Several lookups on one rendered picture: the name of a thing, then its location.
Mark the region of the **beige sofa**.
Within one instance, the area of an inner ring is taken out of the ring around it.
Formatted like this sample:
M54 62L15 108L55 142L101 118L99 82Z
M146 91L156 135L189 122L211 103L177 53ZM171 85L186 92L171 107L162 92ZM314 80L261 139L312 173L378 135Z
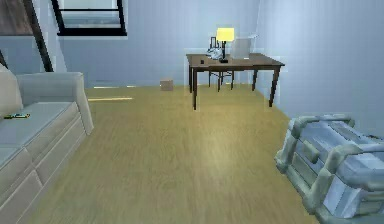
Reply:
M15 75L27 119L0 119L0 224L24 224L94 125L80 72Z

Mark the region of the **beige sofa cushion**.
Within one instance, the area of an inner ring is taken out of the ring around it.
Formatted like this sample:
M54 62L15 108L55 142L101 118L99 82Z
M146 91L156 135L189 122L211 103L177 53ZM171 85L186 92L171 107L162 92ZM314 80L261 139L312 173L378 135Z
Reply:
M0 119L23 109L16 76L0 63Z

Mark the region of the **yellow shade table lamp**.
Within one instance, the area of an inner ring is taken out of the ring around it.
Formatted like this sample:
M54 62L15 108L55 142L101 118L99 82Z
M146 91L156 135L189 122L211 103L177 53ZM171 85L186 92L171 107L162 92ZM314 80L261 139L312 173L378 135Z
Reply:
M222 56L219 59L221 63L227 63L226 59L226 43L234 40L234 28L219 27L216 32L216 39L221 42Z

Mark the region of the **pale grey chest of drawers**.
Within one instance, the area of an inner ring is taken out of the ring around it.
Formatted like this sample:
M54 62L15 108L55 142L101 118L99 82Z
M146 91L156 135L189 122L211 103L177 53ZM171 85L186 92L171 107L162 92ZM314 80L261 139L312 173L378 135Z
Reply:
M275 162L320 224L384 224L384 139L351 117L291 119Z

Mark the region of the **brown wooden table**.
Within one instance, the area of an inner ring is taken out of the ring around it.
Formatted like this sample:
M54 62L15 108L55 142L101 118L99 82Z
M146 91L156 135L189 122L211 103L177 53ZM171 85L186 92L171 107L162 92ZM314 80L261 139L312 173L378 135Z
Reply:
M229 58L227 63L221 63L218 60L208 58L205 54L187 54L188 60L188 79L189 91L192 94L192 106L196 109L197 103L197 80L199 72L219 72L219 71L248 71L254 72L252 80L252 90L255 90L257 73L260 70L273 71L273 79L270 90L269 106L273 105L276 87L280 75L280 70L284 66L282 62L265 56L261 53L251 53L248 59Z

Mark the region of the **white crumpled cloth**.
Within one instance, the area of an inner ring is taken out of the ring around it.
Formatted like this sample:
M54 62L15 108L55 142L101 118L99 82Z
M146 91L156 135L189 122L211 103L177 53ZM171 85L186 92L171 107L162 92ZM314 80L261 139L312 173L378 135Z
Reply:
M206 56L213 60L219 60L222 58L222 50L220 48L210 48L207 50Z

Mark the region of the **black chair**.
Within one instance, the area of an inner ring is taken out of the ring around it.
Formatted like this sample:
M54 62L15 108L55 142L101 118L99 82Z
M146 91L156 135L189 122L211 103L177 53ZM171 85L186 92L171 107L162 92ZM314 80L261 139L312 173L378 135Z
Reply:
M221 49L219 41L216 39L216 37L211 37L210 38L209 49L210 48L220 48ZM214 72L210 71L209 72L209 76L212 76L212 75L214 75L214 76L216 76L218 78L218 88L221 88L221 86L223 85L225 77L230 77L231 78L231 85L233 85L233 83L234 83L234 72L233 71L219 71L217 74L215 74Z

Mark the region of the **black framed window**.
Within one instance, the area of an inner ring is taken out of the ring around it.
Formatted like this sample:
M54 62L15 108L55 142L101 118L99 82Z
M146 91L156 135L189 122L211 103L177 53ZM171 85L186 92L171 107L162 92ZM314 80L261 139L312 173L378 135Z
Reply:
M51 0L59 36L126 36L123 0Z

